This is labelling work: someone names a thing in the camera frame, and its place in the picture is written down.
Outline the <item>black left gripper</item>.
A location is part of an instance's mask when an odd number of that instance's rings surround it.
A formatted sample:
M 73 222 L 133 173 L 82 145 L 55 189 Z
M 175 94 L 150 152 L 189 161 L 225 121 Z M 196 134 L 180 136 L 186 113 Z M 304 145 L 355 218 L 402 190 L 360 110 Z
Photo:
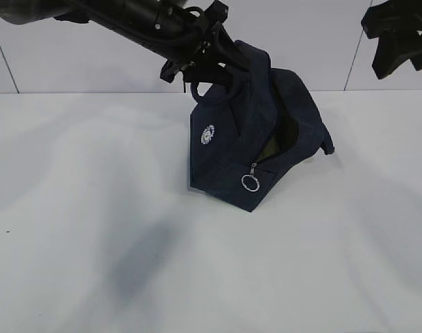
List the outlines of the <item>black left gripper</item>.
M 163 8 L 170 17 L 180 18 L 186 31 L 166 46 L 180 53 L 180 58 L 168 59 L 160 71 L 160 78 L 168 83 L 178 73 L 191 86 L 201 83 L 221 85 L 226 88 L 239 86 L 233 67 L 249 70 L 249 61 L 237 48 L 223 27 L 228 18 L 228 6 L 213 1 L 205 10 L 197 6 L 184 8 L 185 1 L 163 1 Z

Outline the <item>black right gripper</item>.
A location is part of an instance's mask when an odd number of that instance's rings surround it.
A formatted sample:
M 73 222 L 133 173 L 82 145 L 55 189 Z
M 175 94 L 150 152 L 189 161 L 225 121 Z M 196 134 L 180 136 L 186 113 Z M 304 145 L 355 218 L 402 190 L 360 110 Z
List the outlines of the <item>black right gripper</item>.
M 371 6 L 361 25 L 368 38 L 376 38 L 383 32 L 372 63 L 379 80 L 388 77 L 408 59 L 416 71 L 422 70 L 422 0 L 393 0 Z

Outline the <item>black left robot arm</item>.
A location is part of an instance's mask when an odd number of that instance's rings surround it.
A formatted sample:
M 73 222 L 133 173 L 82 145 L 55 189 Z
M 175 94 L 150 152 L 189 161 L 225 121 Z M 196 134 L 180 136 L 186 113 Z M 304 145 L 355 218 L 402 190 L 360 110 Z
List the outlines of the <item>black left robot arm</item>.
M 228 6 L 206 9 L 185 1 L 0 1 L 0 18 L 16 25 L 47 18 L 99 25 L 162 56 L 160 77 L 183 74 L 187 83 L 230 85 L 252 73 L 254 48 L 230 38 L 224 28 Z M 422 1 L 386 1 L 370 7 L 361 25 L 378 41 L 373 70 L 380 79 L 404 62 L 422 70 Z

